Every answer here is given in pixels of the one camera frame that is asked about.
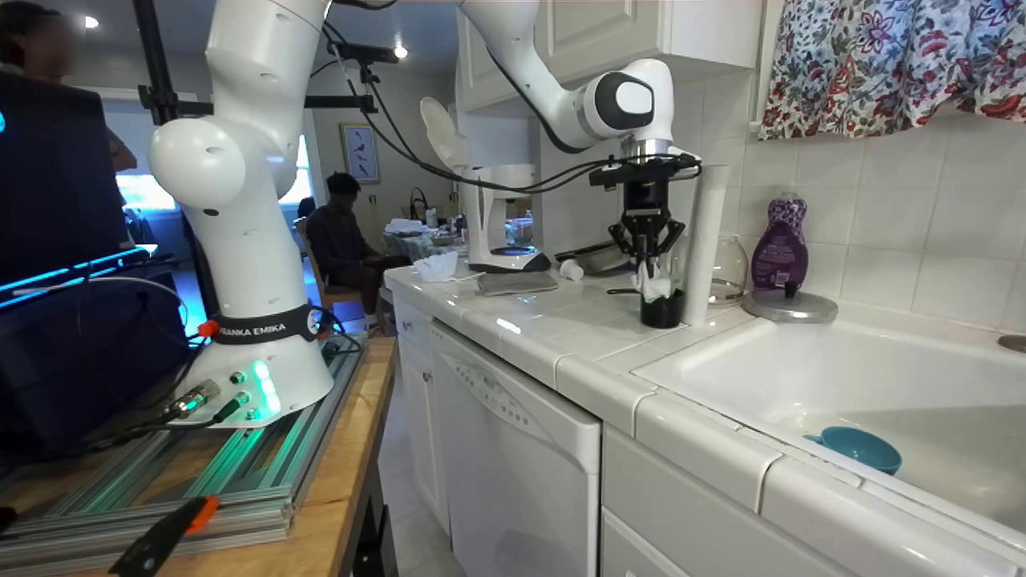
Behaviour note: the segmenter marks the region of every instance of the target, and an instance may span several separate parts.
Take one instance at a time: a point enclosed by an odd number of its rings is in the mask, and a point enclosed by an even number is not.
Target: sink
[[[1026,355],[851,319],[750,325],[636,375],[816,455],[826,427],[875,434],[901,482],[1026,529]]]

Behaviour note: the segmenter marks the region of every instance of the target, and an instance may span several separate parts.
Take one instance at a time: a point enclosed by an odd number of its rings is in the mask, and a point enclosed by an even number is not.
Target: wooden table
[[[379,541],[380,485],[379,444],[392,397],[394,341],[364,341],[359,367],[344,397],[344,414],[331,429],[315,482],[297,506],[294,529],[284,541],[225,548],[195,559],[173,554],[161,575],[166,577],[240,577],[240,575],[350,575],[359,541]]]

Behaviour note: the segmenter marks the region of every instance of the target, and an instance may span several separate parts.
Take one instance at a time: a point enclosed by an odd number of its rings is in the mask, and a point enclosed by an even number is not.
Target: curtain
[[[1026,121],[1026,0],[785,0],[764,137],[873,137],[956,102]]]

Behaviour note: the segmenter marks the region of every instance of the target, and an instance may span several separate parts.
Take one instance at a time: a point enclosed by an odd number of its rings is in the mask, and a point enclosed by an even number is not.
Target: soap bottle
[[[759,290],[794,298],[808,272],[808,246],[800,234],[806,202],[785,188],[768,202],[768,229],[750,258],[750,278]]]

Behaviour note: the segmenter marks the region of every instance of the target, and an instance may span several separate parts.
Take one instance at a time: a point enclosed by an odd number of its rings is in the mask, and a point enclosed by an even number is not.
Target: monitor
[[[118,212],[100,96],[0,74],[0,278],[115,250]]]

